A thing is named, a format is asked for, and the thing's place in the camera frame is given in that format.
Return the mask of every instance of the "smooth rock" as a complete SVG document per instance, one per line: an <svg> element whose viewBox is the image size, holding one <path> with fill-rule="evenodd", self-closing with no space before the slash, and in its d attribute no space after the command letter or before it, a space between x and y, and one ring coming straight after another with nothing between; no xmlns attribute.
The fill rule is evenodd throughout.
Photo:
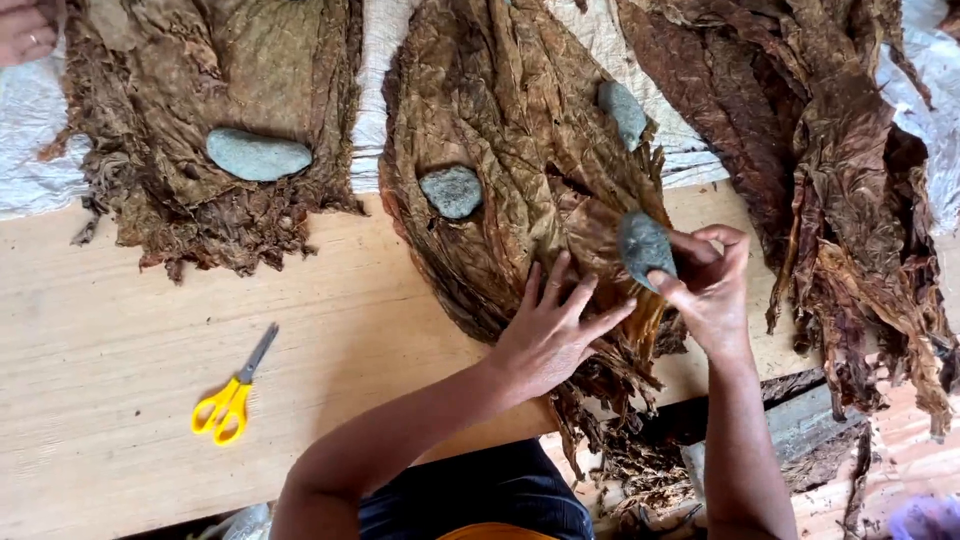
<svg viewBox="0 0 960 540"><path fill-rule="evenodd" d="M643 107L634 94L616 81L607 81L597 90L597 105L616 120L620 140L627 150L636 150L640 145L640 134L647 127L647 115L643 113Z"/></svg>
<svg viewBox="0 0 960 540"><path fill-rule="evenodd" d="M651 270L662 270L677 277L666 228L643 211L629 212L620 219L616 247L627 272L654 292L657 289L647 281Z"/></svg>
<svg viewBox="0 0 960 540"><path fill-rule="evenodd" d="M475 172L456 165L420 179L420 189L440 215L461 219L483 202L483 188Z"/></svg>
<svg viewBox="0 0 960 540"><path fill-rule="evenodd" d="M206 136L206 154L220 168L251 182L273 182L313 161L298 142L217 128Z"/></svg>

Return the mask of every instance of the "left hand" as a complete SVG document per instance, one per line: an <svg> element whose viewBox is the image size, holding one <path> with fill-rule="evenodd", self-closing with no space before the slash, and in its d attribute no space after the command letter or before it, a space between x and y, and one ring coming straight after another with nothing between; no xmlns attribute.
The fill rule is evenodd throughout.
<svg viewBox="0 0 960 540"><path fill-rule="evenodd" d="M569 263L570 253L560 253L539 302L540 264L534 263L519 311L484 360L516 385L521 400L542 396L573 375L594 353L590 342L613 330L636 308L636 299L630 298L620 307L581 321L597 277L591 274L583 278L561 305L560 292Z"/></svg>
<svg viewBox="0 0 960 540"><path fill-rule="evenodd" d="M57 4L0 0L0 67L43 58L57 46Z"/></svg>

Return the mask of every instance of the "partial hand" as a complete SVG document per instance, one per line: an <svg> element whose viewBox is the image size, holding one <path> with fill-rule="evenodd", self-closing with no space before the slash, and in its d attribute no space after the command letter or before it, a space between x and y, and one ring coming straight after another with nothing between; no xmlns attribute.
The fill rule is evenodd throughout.
<svg viewBox="0 0 960 540"><path fill-rule="evenodd" d="M57 45L51 0L0 0L0 67L43 58Z"/></svg>
<svg viewBox="0 0 960 540"><path fill-rule="evenodd" d="M670 231L674 251L687 263L683 281L654 270L650 284L684 317L690 334L711 360L746 357L747 258L750 237L726 225L709 225L691 234ZM711 240L724 245L723 255Z"/></svg>
<svg viewBox="0 0 960 540"><path fill-rule="evenodd" d="M631 298L621 307L582 322L580 316L593 296L597 277L582 279L561 305L569 263L570 254L560 253L539 302L540 265L534 263L519 311L484 360L517 384L521 400L542 396L573 375L594 353L590 342L613 330L636 307L636 299Z"/></svg>

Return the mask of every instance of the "wooden table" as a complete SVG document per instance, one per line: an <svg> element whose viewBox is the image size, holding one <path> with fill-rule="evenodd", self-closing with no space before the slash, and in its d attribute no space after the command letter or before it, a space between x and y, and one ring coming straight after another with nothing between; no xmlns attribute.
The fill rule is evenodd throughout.
<svg viewBox="0 0 960 540"><path fill-rule="evenodd" d="M317 257L240 279L137 270L109 222L70 246L79 206L0 222L0 538L106 538L276 497L318 436L372 406L470 365L484 346L460 333L415 271L376 196L369 218L312 218ZM751 231L726 183L667 192L677 228ZM773 276L750 262L750 324L764 378L816 364L774 336L763 311ZM189 416L223 385L267 325L280 332L257 372L247 432L228 447L193 435ZM707 391L695 347L662 358L661 405ZM429 458L555 429L545 405L516 407L459 433Z"/></svg>

